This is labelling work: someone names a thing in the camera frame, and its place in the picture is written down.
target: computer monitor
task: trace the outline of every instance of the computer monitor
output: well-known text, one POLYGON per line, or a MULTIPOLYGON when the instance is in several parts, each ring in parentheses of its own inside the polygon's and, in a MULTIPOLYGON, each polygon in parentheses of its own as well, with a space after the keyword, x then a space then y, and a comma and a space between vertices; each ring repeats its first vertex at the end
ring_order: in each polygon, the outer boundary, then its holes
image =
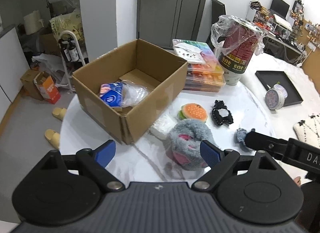
POLYGON ((285 17, 287 17, 289 7, 290 5, 283 0, 272 0, 270 10, 272 14, 277 14, 281 18, 285 19, 285 17))

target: blue gripper pad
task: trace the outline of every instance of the blue gripper pad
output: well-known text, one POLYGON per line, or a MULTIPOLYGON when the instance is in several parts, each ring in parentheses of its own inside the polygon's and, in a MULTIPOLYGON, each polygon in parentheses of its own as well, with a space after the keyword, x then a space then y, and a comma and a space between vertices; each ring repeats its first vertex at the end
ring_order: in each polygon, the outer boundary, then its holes
POLYGON ((207 140, 203 140, 200 143, 200 154, 210 168, 215 166, 224 157, 223 151, 207 140))
POLYGON ((116 154, 116 143, 113 140, 108 140, 93 152, 94 160, 105 168, 116 154))

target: black plush bear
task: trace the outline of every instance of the black plush bear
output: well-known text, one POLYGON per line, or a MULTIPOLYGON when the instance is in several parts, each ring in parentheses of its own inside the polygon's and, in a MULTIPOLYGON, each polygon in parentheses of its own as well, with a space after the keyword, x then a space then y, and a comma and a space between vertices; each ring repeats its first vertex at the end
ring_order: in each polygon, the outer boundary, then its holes
POLYGON ((218 126, 223 125, 223 123, 227 122, 228 124, 233 124, 233 117, 231 112, 224 105, 222 100, 216 100, 214 107, 212 109, 212 117, 216 121, 218 126))

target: gray floor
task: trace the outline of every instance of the gray floor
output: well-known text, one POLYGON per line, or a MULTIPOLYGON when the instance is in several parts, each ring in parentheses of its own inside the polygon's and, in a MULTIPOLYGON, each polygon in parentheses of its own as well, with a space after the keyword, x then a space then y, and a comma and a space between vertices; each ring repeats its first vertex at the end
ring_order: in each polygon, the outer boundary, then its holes
POLYGON ((61 121, 51 112, 67 108, 74 94, 61 90, 55 105, 23 97, 0 138, 0 220, 19 222, 12 207, 11 195, 19 182, 53 148, 44 138, 46 129, 60 132, 61 121))

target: gray ribbed surface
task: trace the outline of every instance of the gray ribbed surface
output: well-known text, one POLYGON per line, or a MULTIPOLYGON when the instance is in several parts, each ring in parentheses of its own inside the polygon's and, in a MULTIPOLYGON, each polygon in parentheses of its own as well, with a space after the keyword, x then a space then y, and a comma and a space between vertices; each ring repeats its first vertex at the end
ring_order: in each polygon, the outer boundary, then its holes
POLYGON ((92 214, 73 224, 42 228, 22 223, 15 233, 298 233, 293 222, 257 227, 228 217, 208 193, 186 183, 132 182, 123 192, 107 194, 92 214))

